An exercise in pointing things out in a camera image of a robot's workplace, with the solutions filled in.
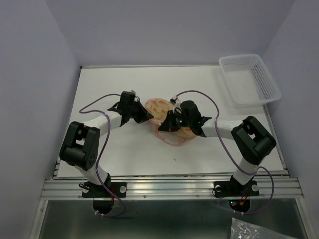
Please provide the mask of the floral mesh laundry bag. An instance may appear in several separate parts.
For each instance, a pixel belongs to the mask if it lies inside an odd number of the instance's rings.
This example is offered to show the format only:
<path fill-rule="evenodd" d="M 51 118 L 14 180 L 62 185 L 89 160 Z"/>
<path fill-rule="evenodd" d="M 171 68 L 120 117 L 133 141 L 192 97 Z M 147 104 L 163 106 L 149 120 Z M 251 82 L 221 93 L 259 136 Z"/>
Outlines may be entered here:
<path fill-rule="evenodd" d="M 182 127 L 178 131 L 170 133 L 177 137 L 178 141 L 176 143 L 169 142 L 167 138 L 159 133 L 158 128 L 166 119 L 167 112 L 173 110 L 173 105 L 169 101 L 162 98 L 151 98 L 146 101 L 145 108 L 154 117 L 150 120 L 150 122 L 153 124 L 155 136 L 164 143 L 171 146 L 180 146 L 187 140 L 191 140 L 196 137 L 190 128 L 187 127 Z"/>

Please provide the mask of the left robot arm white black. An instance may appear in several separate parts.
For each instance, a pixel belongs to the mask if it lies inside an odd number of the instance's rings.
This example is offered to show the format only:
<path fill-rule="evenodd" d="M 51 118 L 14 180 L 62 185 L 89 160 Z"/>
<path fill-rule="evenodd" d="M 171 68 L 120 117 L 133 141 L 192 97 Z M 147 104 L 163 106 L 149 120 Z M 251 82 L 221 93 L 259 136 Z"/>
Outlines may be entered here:
<path fill-rule="evenodd" d="M 120 99 L 107 111 L 87 109 L 93 103 L 110 96 L 119 96 Z M 79 113 L 101 115 L 86 122 L 73 121 L 69 124 L 59 158 L 94 184 L 93 189 L 99 196 L 106 196 L 111 190 L 110 175 L 100 167 L 99 161 L 111 130 L 122 127 L 130 119 L 143 123 L 154 117 L 144 108 L 134 91 L 123 91 L 120 95 L 107 94 L 93 103 L 82 108 Z"/>

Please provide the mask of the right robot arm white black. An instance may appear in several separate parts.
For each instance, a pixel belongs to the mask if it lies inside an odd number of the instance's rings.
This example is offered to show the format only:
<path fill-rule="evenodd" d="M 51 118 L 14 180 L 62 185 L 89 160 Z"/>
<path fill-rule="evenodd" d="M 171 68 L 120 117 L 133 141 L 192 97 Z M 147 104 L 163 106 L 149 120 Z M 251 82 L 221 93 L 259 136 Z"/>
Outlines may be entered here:
<path fill-rule="evenodd" d="M 234 194 L 244 192 L 261 162 L 276 147 L 274 137 L 253 116 L 248 116 L 242 121 L 218 120 L 218 117 L 213 119 L 202 116 L 193 101 L 181 102 L 173 98 L 170 102 L 174 110 L 167 112 L 159 131 L 175 132 L 186 127 L 196 136 L 217 137 L 224 149 L 226 149 L 224 138 L 235 141 L 242 159 L 237 164 L 231 158 L 237 170 L 231 176 L 229 188 Z"/>

